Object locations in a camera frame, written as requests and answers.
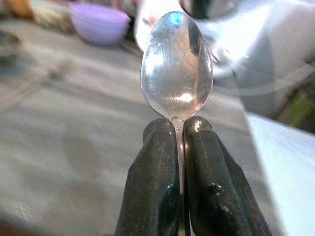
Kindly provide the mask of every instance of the silver spoon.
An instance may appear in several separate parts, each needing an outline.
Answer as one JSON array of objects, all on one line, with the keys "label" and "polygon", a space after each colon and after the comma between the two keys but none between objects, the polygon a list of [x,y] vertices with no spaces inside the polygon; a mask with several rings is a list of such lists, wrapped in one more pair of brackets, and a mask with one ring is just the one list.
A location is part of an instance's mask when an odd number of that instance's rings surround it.
[{"label": "silver spoon", "polygon": [[210,53],[198,26],[186,13],[165,14],[153,27],[141,66],[141,89],[148,104],[176,130],[181,220],[179,235],[190,235],[185,206],[183,124],[207,102],[212,89]]}]

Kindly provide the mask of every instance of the spoon handle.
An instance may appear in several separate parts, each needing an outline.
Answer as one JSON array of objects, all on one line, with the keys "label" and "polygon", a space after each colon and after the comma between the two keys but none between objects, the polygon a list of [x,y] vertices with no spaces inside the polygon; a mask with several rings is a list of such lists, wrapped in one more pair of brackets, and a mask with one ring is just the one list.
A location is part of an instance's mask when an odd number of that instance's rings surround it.
[{"label": "spoon handle", "polygon": [[178,223],[178,236],[190,236],[189,208],[187,199],[187,188],[185,178],[185,155],[183,142],[183,125],[180,119],[172,119],[176,133],[177,159],[179,165],[179,183],[180,183],[180,217]]}]

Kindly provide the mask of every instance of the spoon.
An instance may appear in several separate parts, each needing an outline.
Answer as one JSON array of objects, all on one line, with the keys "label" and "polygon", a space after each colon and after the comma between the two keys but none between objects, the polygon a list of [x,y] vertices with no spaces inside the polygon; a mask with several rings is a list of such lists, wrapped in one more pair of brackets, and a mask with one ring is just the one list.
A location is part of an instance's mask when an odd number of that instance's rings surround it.
[{"label": "spoon", "polygon": [[190,235],[184,195],[183,124],[205,105],[212,81],[210,53],[198,26],[184,12],[165,14],[153,27],[144,51],[141,89],[147,103],[175,127],[181,195],[180,236]]}]

